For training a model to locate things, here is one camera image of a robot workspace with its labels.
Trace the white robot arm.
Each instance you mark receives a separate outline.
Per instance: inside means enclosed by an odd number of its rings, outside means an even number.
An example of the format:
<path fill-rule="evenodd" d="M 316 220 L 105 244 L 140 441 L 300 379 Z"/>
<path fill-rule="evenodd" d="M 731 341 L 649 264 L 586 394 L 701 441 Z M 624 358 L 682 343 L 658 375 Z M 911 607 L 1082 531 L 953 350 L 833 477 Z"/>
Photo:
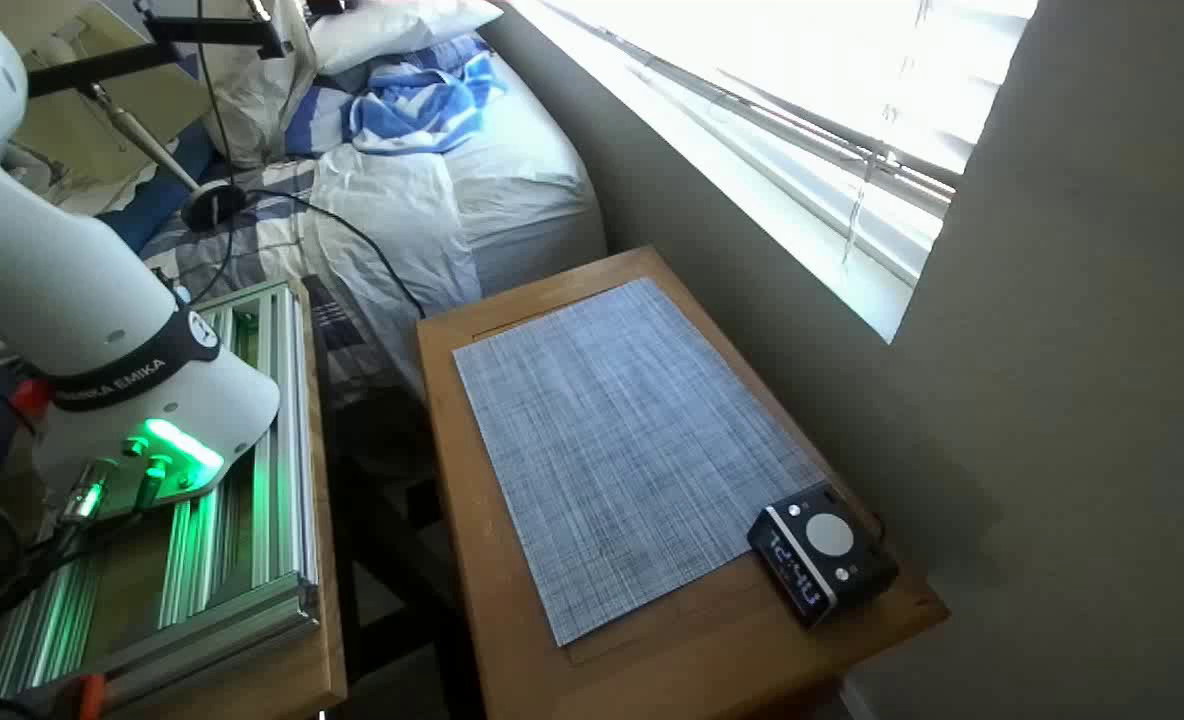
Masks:
<path fill-rule="evenodd" d="M 27 72 L 0 31 L 0 151 Z M 131 488 L 135 460 L 177 506 L 208 491 L 278 420 L 281 389 L 91 215 L 0 169 L 0 341 L 50 384 L 31 469 L 51 499 Z"/>

